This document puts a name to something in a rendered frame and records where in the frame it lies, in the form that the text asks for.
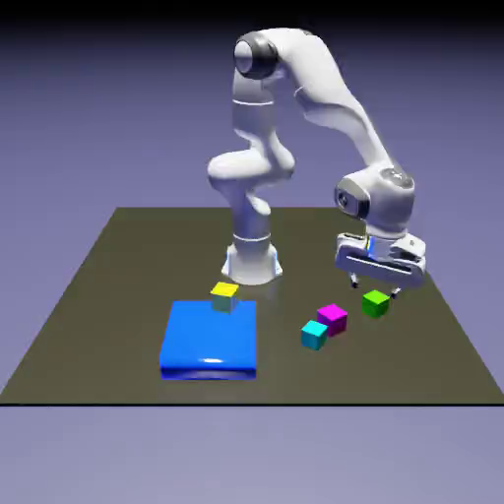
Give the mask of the small cyan cube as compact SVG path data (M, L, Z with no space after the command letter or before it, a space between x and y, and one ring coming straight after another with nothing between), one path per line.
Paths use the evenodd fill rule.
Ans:
M309 320L301 329L301 344L313 350L319 350L327 339L328 326Z

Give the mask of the large blue box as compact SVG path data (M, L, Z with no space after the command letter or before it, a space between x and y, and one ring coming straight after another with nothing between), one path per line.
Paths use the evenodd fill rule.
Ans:
M223 312L210 300L173 302L158 364L170 380L255 379L256 303L240 301Z

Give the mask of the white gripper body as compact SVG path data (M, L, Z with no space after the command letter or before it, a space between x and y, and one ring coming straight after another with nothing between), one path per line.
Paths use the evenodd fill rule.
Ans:
M399 239L340 233L335 266L400 288L421 285L426 270L426 244L407 233Z

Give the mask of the small yellow cube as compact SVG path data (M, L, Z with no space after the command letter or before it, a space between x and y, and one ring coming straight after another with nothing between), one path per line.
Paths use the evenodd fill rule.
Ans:
M236 306L239 285L236 283L217 282L211 290L213 309L230 313Z

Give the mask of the small magenta cube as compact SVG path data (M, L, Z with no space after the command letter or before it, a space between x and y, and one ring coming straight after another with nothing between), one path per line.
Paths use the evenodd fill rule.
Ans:
M347 312L335 303L317 309L317 322L327 327L327 337L331 338L347 329Z

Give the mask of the small green cube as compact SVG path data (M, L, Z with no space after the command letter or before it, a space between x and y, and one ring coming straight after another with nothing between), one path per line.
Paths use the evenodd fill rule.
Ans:
M389 309L391 297L379 290L371 290L362 296L362 311L372 317L380 318Z

